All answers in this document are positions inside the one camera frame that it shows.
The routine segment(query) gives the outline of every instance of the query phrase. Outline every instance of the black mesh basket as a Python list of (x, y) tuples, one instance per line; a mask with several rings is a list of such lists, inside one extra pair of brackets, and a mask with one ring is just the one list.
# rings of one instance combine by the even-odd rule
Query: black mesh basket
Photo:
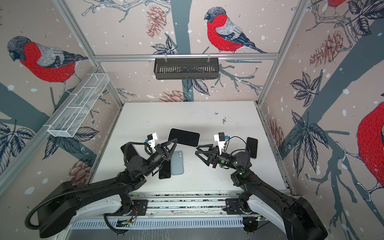
[(218, 58), (156, 58), (156, 79), (216, 79)]

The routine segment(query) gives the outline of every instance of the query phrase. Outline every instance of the wall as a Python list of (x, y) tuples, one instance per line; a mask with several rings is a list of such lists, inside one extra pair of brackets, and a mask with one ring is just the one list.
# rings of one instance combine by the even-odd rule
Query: wall
[[(297, 2), (297, 0), (67, 1), (97, 55), (217, 53), (218, 47), (223, 49), (230, 45), (220, 40), (213, 41), (213, 44), (208, 39), (208, 22), (204, 18), (212, 7), (222, 7), (230, 20), (239, 27), (235, 29), (242, 31), (256, 48), (276, 53), (284, 39)], [(236, 53), (257, 53), (255, 49), (232, 50)], [(159, 101), (158, 98), (173, 99), (174, 96), (180, 101), (230, 99), (256, 101), (272, 63), (272, 61), (262, 63), (222, 61), (218, 82), (199, 79), (167, 80), (161, 83), (152, 78), (153, 62), (102, 65), (110, 75), (116, 76), (112, 77), (112, 81), (117, 88), (129, 89), (128, 92), (131, 92), (131, 95), (122, 93), (125, 95), (122, 99), (126, 102)], [(149, 83), (150, 87), (143, 86), (144, 82)]]
[(262, 109), (329, 239), (382, 239), (384, 5), (312, 2)]
[[(53, 2), (2, 1), (0, 16), (1, 177), (1, 173), (14, 162), (69, 95), (68, 92), (60, 94), (64, 90), (62, 82), (66, 80), (65, 89), (72, 91), (79, 83), (78, 77), (84, 78), (92, 65), (82, 57), (85, 56), (83, 50)], [(25, 61), (20, 61), (16, 55), (13, 55), (13, 61), (7, 45), (16, 36), (24, 36), (35, 43), (66, 52), (60, 49), (47, 51), (40, 58), (44, 59), (41, 68), (32, 61), (34, 57), (36, 61), (40, 53), (30, 49), (24, 51)], [(71, 62), (74, 58), (83, 61), (76, 65)], [(57, 67), (51, 68), (47, 65), (50, 62), (57, 64)], [(72, 75), (75, 69), (78, 77)], [(74, 138), (50, 137), (41, 143), (33, 160), (0, 197), (3, 217), (0, 239), (39, 239), (38, 231), (24, 226), (25, 216), (61, 182), (85, 182), (118, 110), (105, 90)], [(32, 222), (37, 223), (36, 216)]]

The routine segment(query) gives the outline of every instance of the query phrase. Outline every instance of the smartphone screen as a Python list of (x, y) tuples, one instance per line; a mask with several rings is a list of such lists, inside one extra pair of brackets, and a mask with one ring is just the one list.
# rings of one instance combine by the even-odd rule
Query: smartphone screen
[(258, 143), (257, 139), (251, 138), (251, 137), (247, 138), (247, 146), (249, 147), (251, 158), (256, 158), (257, 156), (257, 143)]
[(168, 141), (174, 138), (178, 139), (177, 144), (197, 147), (199, 145), (200, 134), (172, 128), (169, 132)]
[[(124, 144), (123, 146), (120, 147), (123, 154), (124, 154), (125, 145), (126, 144)], [(129, 162), (132, 157), (137, 156), (137, 155), (139, 155), (139, 154), (136, 152), (136, 149), (133, 147), (133, 145), (132, 144), (129, 145), (128, 150), (127, 150), (127, 161)]]
[(159, 179), (170, 178), (170, 161), (164, 160), (159, 170)]

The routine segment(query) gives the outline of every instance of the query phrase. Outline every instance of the gray floor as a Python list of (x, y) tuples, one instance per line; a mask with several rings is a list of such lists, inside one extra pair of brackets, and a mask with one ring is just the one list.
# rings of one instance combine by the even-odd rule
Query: gray floor
[(275, 225), (258, 229), (255, 234), (247, 234), (242, 228), (184, 228), (160, 230), (132, 230), (118, 237), (109, 229), (103, 230), (72, 230), (67, 240), (286, 240), (286, 235)]

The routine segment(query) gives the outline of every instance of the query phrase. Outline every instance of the white tabletop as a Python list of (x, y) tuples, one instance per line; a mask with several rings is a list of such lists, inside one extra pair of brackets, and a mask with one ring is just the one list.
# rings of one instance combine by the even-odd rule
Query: white tabletop
[[(265, 135), (254, 102), (181, 102), (181, 103), (126, 103), (105, 149), (92, 182), (115, 177), (125, 169), (121, 146), (127, 142), (144, 142), (147, 135), (156, 132), (157, 143), (168, 140), (171, 128), (200, 133), (200, 145), (214, 144), (214, 135), (258, 139), (257, 158), (251, 159), (251, 170), (272, 187), (286, 189), (271, 147)], [(244, 148), (237, 138), (229, 142), (227, 152)], [(144, 146), (136, 145), (140, 156), (148, 158)], [(141, 194), (215, 194), (237, 193), (230, 178), (233, 169), (207, 167), (196, 155), (196, 149), (178, 145), (183, 151), (184, 173), (159, 179), (159, 175), (146, 177), (147, 182), (132, 193)]]

